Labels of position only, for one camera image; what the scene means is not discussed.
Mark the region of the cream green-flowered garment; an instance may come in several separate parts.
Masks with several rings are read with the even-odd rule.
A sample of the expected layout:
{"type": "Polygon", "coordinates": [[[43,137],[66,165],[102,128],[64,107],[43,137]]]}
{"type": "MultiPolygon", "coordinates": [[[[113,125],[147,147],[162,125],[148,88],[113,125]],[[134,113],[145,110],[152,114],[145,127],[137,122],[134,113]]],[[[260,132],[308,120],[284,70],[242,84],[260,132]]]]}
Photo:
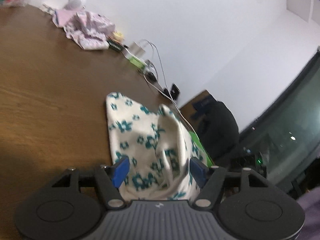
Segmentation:
{"type": "Polygon", "coordinates": [[[127,157],[130,169],[119,191],[131,200],[194,201],[200,187],[189,171],[192,157],[208,157],[166,105],[155,113],[127,96],[106,97],[106,114],[113,163],[127,157]]]}

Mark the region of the bright green roll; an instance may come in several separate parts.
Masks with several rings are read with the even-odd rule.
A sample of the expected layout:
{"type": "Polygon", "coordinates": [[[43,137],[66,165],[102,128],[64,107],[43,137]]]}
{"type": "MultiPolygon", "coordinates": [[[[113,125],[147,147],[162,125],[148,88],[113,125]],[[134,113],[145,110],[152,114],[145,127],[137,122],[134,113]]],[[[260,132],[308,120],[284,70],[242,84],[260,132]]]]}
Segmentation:
{"type": "Polygon", "coordinates": [[[193,154],[197,156],[201,161],[204,161],[204,159],[206,159],[207,164],[211,165],[213,162],[206,150],[204,149],[204,147],[202,146],[197,135],[192,131],[189,131],[189,134],[191,137],[191,149],[193,154]]]}

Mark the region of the black office chair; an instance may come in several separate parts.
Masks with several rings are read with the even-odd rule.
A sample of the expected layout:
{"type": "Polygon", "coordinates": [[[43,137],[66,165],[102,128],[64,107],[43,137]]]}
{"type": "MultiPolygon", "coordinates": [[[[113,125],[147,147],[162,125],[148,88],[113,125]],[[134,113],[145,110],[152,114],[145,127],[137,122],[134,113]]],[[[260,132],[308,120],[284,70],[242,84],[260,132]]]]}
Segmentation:
{"type": "Polygon", "coordinates": [[[267,177],[262,155],[240,145],[238,124],[223,102],[209,94],[192,106],[196,113],[191,118],[200,121],[197,136],[213,163],[232,172],[249,167],[267,177]]]}

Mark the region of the phone on black stand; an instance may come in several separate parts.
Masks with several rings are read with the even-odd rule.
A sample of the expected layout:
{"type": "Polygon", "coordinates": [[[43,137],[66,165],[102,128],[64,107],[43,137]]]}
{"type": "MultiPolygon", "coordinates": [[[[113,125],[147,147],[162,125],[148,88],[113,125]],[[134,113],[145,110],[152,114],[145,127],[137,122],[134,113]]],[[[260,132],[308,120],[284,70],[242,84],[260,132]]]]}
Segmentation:
{"type": "Polygon", "coordinates": [[[179,88],[173,83],[171,85],[171,89],[168,90],[167,88],[163,89],[163,93],[170,99],[176,101],[180,95],[179,88]]]}

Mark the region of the green translucent case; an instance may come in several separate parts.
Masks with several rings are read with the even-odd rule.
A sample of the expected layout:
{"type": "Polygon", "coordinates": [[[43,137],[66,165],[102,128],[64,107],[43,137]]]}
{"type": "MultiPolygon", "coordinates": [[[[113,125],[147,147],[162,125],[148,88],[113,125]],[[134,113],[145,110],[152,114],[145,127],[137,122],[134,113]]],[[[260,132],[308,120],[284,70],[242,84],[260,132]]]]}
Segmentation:
{"type": "Polygon", "coordinates": [[[140,60],[134,56],[129,59],[129,62],[133,64],[135,67],[137,67],[138,69],[143,69],[146,66],[143,60],[140,60]]]}

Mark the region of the white charger adapter right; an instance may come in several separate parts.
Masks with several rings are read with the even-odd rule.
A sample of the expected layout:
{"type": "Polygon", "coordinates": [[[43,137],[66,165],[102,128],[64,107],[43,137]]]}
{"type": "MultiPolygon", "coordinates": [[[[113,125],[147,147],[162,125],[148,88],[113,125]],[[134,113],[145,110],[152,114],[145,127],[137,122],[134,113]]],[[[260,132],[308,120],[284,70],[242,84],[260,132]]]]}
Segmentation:
{"type": "Polygon", "coordinates": [[[145,50],[143,47],[138,47],[137,53],[136,53],[136,57],[138,58],[142,58],[142,56],[145,54],[145,50]]]}

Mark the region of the white charger adapter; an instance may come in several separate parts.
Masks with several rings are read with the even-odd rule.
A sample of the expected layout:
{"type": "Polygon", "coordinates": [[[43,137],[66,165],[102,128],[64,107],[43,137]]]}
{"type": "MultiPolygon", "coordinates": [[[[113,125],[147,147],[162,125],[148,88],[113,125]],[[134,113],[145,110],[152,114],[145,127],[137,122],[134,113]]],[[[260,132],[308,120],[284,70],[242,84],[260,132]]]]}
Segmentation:
{"type": "Polygon", "coordinates": [[[136,57],[138,58],[142,58],[142,56],[145,54],[145,50],[143,47],[138,47],[137,53],[136,53],[136,57]]]}
{"type": "Polygon", "coordinates": [[[133,42],[130,46],[129,46],[129,51],[132,55],[136,56],[138,47],[140,47],[140,45],[138,45],[136,42],[133,42]]]}

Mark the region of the white charger adapter left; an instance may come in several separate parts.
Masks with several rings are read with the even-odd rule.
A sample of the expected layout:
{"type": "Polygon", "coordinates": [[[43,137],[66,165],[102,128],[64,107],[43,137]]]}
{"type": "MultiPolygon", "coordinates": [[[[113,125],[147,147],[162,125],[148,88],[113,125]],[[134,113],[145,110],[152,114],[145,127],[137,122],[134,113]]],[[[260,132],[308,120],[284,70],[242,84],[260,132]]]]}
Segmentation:
{"type": "Polygon", "coordinates": [[[138,47],[140,47],[140,45],[138,45],[136,42],[133,42],[130,46],[129,46],[129,51],[132,55],[136,56],[138,47]]]}

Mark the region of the dark gift box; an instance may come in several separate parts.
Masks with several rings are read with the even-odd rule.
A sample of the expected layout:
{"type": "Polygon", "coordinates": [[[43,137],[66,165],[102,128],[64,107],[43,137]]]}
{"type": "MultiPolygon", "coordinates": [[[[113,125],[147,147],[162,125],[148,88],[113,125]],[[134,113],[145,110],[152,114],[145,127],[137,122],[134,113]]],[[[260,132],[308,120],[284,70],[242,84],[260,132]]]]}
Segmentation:
{"type": "Polygon", "coordinates": [[[124,48],[120,43],[115,42],[115,41],[113,41],[113,40],[108,40],[107,42],[108,42],[108,44],[109,44],[109,48],[111,48],[111,49],[113,49],[113,50],[115,50],[115,51],[117,51],[117,52],[119,52],[119,53],[120,53],[120,52],[123,50],[123,48],[124,48]]]}

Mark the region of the yellow snack box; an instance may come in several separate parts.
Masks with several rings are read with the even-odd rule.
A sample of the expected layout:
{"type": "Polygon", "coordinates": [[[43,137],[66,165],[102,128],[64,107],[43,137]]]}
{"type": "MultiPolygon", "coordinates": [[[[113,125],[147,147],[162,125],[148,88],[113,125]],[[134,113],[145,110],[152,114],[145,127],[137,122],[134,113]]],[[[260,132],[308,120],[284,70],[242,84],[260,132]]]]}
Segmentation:
{"type": "Polygon", "coordinates": [[[122,43],[124,40],[124,35],[121,32],[114,31],[112,33],[112,39],[118,43],[122,43]]]}

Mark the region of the purple floral folded garment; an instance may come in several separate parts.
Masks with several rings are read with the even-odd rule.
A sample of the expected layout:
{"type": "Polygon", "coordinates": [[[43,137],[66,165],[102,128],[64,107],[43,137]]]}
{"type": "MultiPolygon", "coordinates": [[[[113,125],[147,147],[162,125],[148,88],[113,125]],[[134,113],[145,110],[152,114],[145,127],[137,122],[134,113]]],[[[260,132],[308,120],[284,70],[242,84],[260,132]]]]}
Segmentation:
{"type": "Polygon", "coordinates": [[[66,37],[83,50],[106,50],[115,24],[99,14],[79,11],[63,27],[66,37]]]}

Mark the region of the pink folded garment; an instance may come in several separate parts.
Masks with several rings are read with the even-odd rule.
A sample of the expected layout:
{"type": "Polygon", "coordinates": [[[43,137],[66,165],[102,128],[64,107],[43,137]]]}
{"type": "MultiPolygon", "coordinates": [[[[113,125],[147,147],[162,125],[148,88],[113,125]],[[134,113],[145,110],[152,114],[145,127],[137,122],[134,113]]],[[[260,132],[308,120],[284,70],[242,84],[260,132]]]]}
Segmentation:
{"type": "Polygon", "coordinates": [[[67,22],[76,14],[76,11],[73,10],[55,10],[52,16],[52,22],[56,27],[62,28],[67,22]]]}

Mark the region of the white knit plush toy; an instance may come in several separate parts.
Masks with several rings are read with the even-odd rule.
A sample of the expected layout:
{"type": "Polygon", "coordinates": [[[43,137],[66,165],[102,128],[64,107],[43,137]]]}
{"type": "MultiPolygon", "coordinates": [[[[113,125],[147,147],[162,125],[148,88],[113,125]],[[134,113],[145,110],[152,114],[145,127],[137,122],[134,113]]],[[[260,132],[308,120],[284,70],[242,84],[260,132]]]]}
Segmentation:
{"type": "Polygon", "coordinates": [[[86,0],[68,0],[64,8],[67,10],[82,10],[85,5],[86,0]]]}

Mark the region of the white hair clip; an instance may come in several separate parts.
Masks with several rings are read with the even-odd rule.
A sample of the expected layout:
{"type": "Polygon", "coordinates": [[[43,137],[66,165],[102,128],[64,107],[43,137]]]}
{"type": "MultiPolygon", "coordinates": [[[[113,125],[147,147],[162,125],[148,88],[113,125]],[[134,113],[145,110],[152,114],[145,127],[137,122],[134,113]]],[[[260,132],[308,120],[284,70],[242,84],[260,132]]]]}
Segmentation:
{"type": "Polygon", "coordinates": [[[55,14],[55,11],[56,11],[55,8],[49,6],[49,5],[45,4],[45,3],[43,3],[43,4],[40,6],[40,9],[41,9],[43,12],[45,12],[45,13],[47,13],[47,14],[50,14],[50,15],[55,14]]]}

